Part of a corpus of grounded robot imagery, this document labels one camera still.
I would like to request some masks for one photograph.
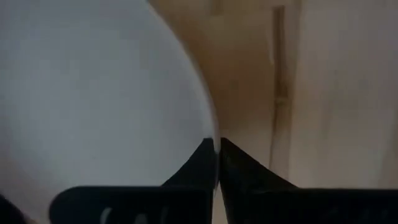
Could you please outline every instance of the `white circular object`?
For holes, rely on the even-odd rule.
[[[144,1],[6,0],[0,193],[40,224],[79,185],[160,185],[218,139],[206,86]]]

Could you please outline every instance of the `wooden surface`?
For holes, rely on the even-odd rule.
[[[274,77],[266,32],[271,11],[214,15],[211,4],[203,2],[196,8],[171,7],[168,0],[155,0],[153,5],[203,73],[215,102],[221,135],[268,166],[274,111]]]
[[[306,0],[290,180],[398,187],[398,2]]]

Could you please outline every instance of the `black plastic piece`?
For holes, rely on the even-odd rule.
[[[189,160],[163,186],[214,189],[218,182],[218,155],[213,140],[204,139]]]
[[[175,187],[77,187],[50,207],[53,224],[211,223],[212,192]]]
[[[220,160],[229,224],[398,223],[398,190],[299,189],[227,139]]]
[[[213,140],[204,139],[162,186],[73,188],[52,202],[50,220],[53,224],[210,224],[217,161]]]
[[[23,214],[0,194],[0,223],[26,224]]]
[[[396,190],[296,189],[248,200],[249,223],[398,223]]]

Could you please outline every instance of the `vertical groove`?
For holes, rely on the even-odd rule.
[[[269,167],[273,166],[273,154],[277,141],[279,116],[281,107],[287,101],[288,88],[284,74],[284,17],[285,7],[278,6],[273,9],[273,33],[274,33],[274,116],[272,118],[272,137],[270,148]]]

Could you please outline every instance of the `beige wall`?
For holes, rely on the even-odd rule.
[[[270,11],[229,13],[222,2],[154,0],[209,86],[221,135],[265,166],[269,163],[273,70]]]
[[[290,180],[398,187],[398,2],[302,6]]]

